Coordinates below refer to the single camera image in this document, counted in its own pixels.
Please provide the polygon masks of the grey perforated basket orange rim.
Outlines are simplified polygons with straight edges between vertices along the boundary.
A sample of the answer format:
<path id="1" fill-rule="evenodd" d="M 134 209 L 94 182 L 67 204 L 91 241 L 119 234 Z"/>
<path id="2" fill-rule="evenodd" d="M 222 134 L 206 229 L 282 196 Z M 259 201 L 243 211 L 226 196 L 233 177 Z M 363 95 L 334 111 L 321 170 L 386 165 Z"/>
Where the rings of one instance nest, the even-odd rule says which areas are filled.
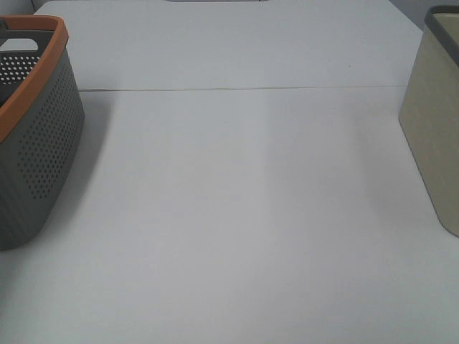
<path id="1" fill-rule="evenodd" d="M 1 40 L 36 49 L 1 53 L 1 250 L 33 240 L 65 184 L 85 111 L 67 53 L 62 18 L 1 17 Z"/>

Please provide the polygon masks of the beige bin grey rim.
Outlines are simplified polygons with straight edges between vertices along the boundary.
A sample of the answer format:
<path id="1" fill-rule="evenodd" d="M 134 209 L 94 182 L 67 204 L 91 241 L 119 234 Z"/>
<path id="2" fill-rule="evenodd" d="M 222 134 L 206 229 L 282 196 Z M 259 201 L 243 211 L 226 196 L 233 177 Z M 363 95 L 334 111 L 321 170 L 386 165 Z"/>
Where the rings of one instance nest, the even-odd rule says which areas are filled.
<path id="1" fill-rule="evenodd" d="M 458 235 L 458 7 L 425 15 L 399 123 L 439 222 Z"/>

